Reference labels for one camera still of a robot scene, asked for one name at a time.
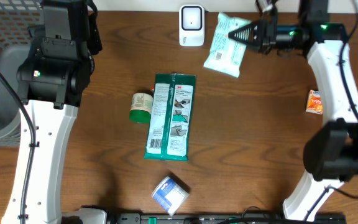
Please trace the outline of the green lid beige jar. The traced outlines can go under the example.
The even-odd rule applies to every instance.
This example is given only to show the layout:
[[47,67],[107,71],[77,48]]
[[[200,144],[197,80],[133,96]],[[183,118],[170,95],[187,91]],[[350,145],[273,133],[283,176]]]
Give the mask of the green lid beige jar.
[[149,123],[153,97],[147,93],[135,93],[132,97],[129,118],[136,123]]

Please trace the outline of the mint green snack pack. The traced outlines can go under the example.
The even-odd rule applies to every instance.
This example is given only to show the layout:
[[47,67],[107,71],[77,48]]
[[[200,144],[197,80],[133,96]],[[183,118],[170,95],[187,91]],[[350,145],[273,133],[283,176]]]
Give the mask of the mint green snack pack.
[[238,78],[246,45],[229,39],[228,33],[248,24],[250,24],[249,20],[229,17],[220,12],[209,56],[203,65],[204,68]]

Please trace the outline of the green 3M wipes pack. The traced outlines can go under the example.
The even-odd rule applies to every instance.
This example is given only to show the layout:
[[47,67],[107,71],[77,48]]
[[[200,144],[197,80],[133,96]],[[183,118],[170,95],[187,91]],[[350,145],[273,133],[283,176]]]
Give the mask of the green 3M wipes pack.
[[196,76],[158,73],[155,76],[149,132],[144,157],[187,161]]

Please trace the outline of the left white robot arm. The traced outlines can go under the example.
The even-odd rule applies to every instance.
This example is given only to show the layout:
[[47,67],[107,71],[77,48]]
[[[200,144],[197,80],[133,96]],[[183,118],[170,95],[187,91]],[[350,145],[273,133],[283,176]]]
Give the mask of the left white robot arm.
[[61,210],[68,140],[84,90],[102,50],[92,0],[42,1],[44,22],[29,28],[29,54],[12,92],[21,116],[21,139],[3,223],[106,223],[108,213],[84,206]]

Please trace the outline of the orange small packet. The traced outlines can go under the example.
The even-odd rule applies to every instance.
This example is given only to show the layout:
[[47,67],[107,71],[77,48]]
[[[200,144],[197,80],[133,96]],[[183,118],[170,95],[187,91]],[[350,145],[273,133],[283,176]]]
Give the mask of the orange small packet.
[[306,112],[314,114],[323,113],[323,104],[319,91],[310,90],[308,93],[308,99],[306,102]]

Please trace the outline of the blue white round tub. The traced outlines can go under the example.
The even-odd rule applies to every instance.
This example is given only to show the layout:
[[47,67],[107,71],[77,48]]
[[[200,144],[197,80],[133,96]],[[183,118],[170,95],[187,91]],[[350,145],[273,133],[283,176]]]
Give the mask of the blue white round tub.
[[158,184],[151,196],[170,216],[173,216],[188,198],[189,193],[167,176]]

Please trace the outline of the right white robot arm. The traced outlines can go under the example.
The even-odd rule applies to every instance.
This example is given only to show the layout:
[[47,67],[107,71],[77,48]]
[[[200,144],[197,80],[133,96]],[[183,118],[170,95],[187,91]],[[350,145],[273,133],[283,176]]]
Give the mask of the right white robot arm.
[[297,25],[261,19],[231,31],[231,40],[267,54],[300,49],[317,82],[323,126],[303,150],[305,171],[284,200],[287,220],[312,222],[323,203],[358,175],[358,90],[349,61],[350,34],[323,12],[302,12]]

